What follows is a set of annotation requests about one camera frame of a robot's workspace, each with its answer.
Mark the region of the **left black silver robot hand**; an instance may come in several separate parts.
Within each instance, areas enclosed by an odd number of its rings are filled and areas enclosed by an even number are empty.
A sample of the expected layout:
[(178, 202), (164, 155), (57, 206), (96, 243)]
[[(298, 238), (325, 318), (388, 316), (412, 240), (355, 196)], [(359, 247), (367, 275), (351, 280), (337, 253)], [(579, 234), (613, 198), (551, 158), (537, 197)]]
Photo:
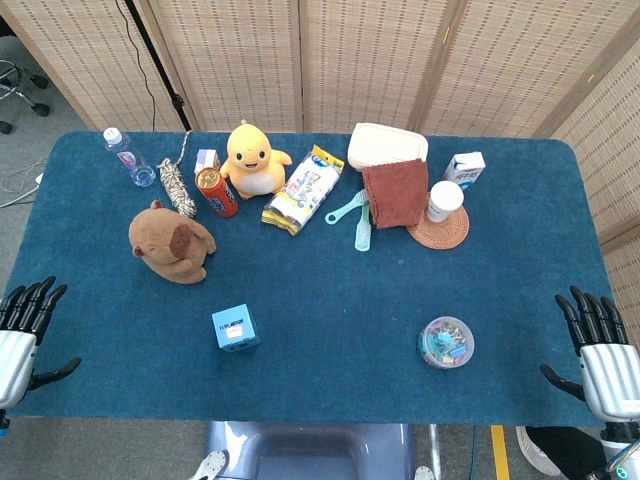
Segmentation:
[(62, 367), (35, 371), (38, 350), (44, 340), (58, 301), (67, 286), (49, 276), (31, 285), (20, 285), (1, 299), (1, 409), (18, 405), (26, 393), (60, 381), (81, 364), (71, 358)]

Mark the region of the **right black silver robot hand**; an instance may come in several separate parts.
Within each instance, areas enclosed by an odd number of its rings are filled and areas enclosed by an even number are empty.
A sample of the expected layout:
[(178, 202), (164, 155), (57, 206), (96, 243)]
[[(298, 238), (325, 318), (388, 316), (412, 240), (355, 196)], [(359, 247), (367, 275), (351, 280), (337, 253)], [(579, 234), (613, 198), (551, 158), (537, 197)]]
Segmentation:
[(584, 402), (591, 413), (609, 423), (639, 420), (639, 351), (632, 345), (622, 316), (607, 297), (597, 298), (572, 285), (570, 303), (555, 301), (567, 323), (582, 382), (559, 376), (549, 365), (540, 370), (555, 388)]

